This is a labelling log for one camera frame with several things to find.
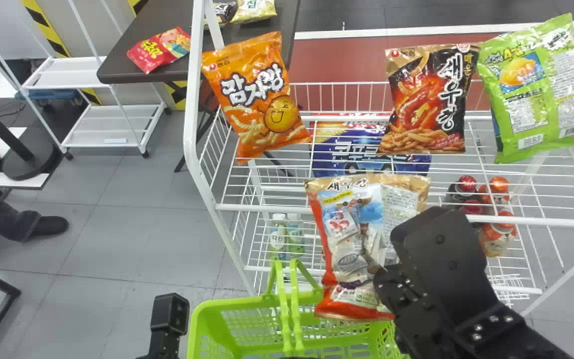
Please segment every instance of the barcode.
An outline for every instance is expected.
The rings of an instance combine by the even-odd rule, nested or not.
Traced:
[[[517,141],[517,148],[521,150],[522,148],[535,146],[538,143],[542,143],[542,141],[544,141],[544,134],[524,137],[523,139]]]
[[[574,127],[569,127],[568,129],[560,131],[560,139],[568,136],[574,135]]]

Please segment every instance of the green snack bag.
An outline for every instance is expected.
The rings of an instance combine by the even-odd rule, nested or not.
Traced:
[[[574,27],[570,13],[485,41],[478,72],[493,112],[495,163],[574,145]]]

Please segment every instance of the basket handle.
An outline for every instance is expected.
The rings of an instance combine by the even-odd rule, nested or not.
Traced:
[[[312,286],[314,295],[322,295],[323,289],[316,280],[309,274],[307,268],[298,259],[292,259],[289,262],[289,279],[291,281],[291,319],[293,320],[293,336],[296,341],[294,354],[297,357],[305,355],[305,344],[302,341],[302,325],[300,324],[300,309],[298,308],[298,273],[296,268],[300,270],[301,275],[307,279],[307,282]]]
[[[272,265],[272,270],[269,272],[269,280],[267,282],[267,288],[262,295],[263,299],[273,299],[275,298],[272,294],[272,287],[276,283],[276,289],[278,291],[278,300],[281,304],[281,324],[283,328],[283,352],[286,357],[291,357],[293,354],[293,347],[291,346],[291,329],[289,327],[289,305],[287,305],[287,293],[285,293],[285,281],[283,280],[283,265],[277,259],[277,257],[272,257],[274,260]]]

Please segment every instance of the snack bag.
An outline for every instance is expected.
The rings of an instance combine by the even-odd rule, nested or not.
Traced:
[[[570,13],[485,41],[478,71],[490,96],[497,164],[574,145]]]
[[[239,4],[236,1],[232,2],[215,2],[214,11],[216,12],[216,19],[218,25],[224,27],[236,14]],[[207,30],[207,20],[205,20],[205,30]]]
[[[391,229],[424,209],[426,177],[389,174],[317,178],[305,182],[325,253],[323,300],[318,316],[392,320],[378,311],[373,277],[395,261]]]
[[[464,152],[465,98],[479,50],[469,43],[385,50],[394,111],[378,154]]]
[[[203,52],[202,66],[225,117],[239,134],[239,165],[264,151],[309,141],[298,106],[289,97],[279,31]]]
[[[189,52],[189,35],[180,27],[156,34],[128,50],[128,57],[143,72],[173,63]]]
[[[230,23],[256,22],[272,16],[278,16],[274,0],[239,0],[239,8]]]
[[[360,112],[339,112],[337,116],[360,116]],[[380,139],[387,121],[319,122],[314,132],[311,169],[314,177],[354,175],[356,173],[409,173],[426,176],[431,166],[430,155],[377,156]]]

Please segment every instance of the green shopping basket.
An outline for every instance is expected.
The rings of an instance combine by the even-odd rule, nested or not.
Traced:
[[[312,285],[299,293],[298,273]],[[346,322],[314,315],[323,296],[300,261],[289,263],[291,293],[285,293],[283,266],[273,262],[267,289],[261,296],[209,300],[192,314],[187,357],[264,359],[402,359],[394,341],[394,323]],[[271,293],[274,284],[277,295]]]

